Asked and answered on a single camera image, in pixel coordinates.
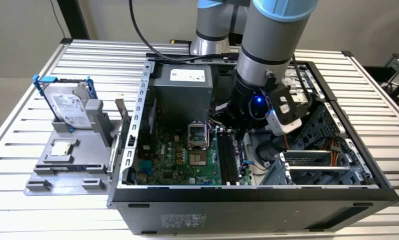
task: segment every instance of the slotted aluminum surface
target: slotted aluminum surface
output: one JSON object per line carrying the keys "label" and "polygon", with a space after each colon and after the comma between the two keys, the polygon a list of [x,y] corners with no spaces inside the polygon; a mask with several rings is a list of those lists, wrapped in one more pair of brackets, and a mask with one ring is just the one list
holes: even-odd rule
{"label": "slotted aluminum surface", "polygon": [[[184,44],[155,47],[165,54],[188,53]],[[122,96],[128,109],[134,105],[146,52],[140,43],[74,40],[70,45],[58,46],[40,75],[74,79],[90,76],[104,110],[116,119],[113,99]],[[296,58],[315,62],[399,194],[399,109],[353,58],[337,51],[313,50],[297,50]],[[106,195],[24,196],[25,182],[50,135],[50,120],[46,104],[30,87],[0,128],[0,239],[128,239],[132,234],[121,216],[116,210],[106,209]],[[184,238],[399,240],[399,203],[336,233]]]}

